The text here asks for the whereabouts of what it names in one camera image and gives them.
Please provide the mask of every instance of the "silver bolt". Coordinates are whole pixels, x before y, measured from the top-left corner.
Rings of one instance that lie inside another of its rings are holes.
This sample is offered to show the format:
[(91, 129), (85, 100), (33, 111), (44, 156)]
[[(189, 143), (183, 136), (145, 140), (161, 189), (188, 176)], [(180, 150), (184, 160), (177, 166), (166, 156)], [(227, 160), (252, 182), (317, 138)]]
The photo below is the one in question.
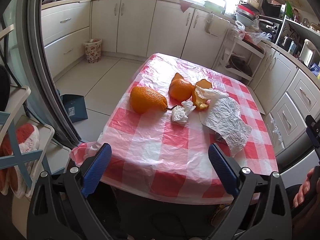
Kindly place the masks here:
[(274, 172), (272, 173), (272, 176), (274, 176), (275, 178), (279, 178), (279, 177), (280, 177), (280, 174), (279, 174), (278, 172), (274, 171)]
[(43, 172), (41, 172), (40, 176), (42, 178), (44, 178), (44, 177), (48, 176), (48, 173), (46, 171), (43, 171)]
[(251, 172), (251, 170), (249, 168), (247, 168), (247, 167), (244, 167), (244, 168), (242, 168), (242, 172), (244, 174), (249, 174)]
[(72, 167), (71, 169), (70, 169), (70, 172), (71, 173), (77, 173), (79, 171), (79, 168), (78, 167)]

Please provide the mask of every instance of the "trash can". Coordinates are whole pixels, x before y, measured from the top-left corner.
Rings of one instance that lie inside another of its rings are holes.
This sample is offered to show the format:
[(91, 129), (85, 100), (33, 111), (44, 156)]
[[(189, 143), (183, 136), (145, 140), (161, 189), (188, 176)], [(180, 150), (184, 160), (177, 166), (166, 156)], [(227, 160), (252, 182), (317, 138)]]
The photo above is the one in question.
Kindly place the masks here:
[(96, 63), (101, 60), (101, 43), (102, 39), (91, 39), (84, 42), (85, 56), (88, 63)]

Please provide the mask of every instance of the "table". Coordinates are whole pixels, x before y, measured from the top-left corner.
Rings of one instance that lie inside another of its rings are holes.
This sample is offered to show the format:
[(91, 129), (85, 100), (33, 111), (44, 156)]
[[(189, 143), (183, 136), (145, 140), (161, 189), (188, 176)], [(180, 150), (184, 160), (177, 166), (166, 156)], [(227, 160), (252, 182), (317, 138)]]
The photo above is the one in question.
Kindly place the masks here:
[[(195, 110), (186, 125), (171, 121), (171, 112), (151, 111), (143, 115), (130, 107), (130, 91), (135, 86), (148, 86), (168, 100), (168, 88), (175, 73), (195, 84), (205, 78), (214, 89), (227, 92), (241, 108), (242, 120), (252, 127), (244, 149), (234, 157), (241, 167), (257, 174), (277, 171), (275, 153), (251, 94), (245, 85), (211, 69), (175, 57), (154, 54), (140, 68), (122, 96), (97, 142), (82, 143), (70, 156), (81, 165), (95, 155), (105, 142), (112, 147), (112, 158), (101, 181), (143, 197), (182, 204), (230, 203), (209, 159), (208, 147), (215, 132), (201, 124)], [(219, 143), (230, 156), (228, 146)]]

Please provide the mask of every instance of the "paper towel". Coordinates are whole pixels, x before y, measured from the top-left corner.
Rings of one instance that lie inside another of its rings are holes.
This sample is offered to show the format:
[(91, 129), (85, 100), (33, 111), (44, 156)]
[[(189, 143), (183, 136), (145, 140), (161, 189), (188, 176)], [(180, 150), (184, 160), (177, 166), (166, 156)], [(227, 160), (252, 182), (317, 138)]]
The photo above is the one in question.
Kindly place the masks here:
[(239, 104), (229, 94), (219, 90), (197, 86), (196, 94), (203, 99), (210, 99), (208, 110), (199, 112), (201, 123), (222, 136), (234, 157), (244, 148), (252, 130), (242, 121)]
[(192, 101), (183, 101), (182, 106), (177, 106), (172, 110), (171, 119), (179, 124), (185, 124), (188, 121), (188, 115), (196, 108)]

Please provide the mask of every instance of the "plastic table cover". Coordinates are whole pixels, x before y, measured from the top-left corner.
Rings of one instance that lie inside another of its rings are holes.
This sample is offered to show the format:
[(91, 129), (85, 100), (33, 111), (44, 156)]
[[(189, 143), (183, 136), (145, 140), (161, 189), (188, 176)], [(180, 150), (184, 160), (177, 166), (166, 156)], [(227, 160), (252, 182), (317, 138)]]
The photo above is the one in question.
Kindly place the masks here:
[[(171, 121), (171, 111), (137, 114), (130, 107), (130, 91), (148, 86), (164, 95), (169, 107), (177, 102), (168, 96), (175, 73), (195, 84), (210, 81), (214, 89), (227, 92), (241, 107), (242, 120), (252, 127), (244, 149), (234, 157), (241, 167), (256, 174), (277, 171), (275, 153), (255, 102), (245, 85), (211, 69), (175, 57), (154, 54), (135, 74), (97, 142), (82, 143), (70, 154), (80, 166), (96, 154), (103, 143), (112, 148), (112, 158), (101, 181), (143, 197), (182, 204), (230, 203), (209, 159), (215, 132), (203, 126), (197, 110), (185, 125)], [(217, 142), (230, 156), (228, 146)]]

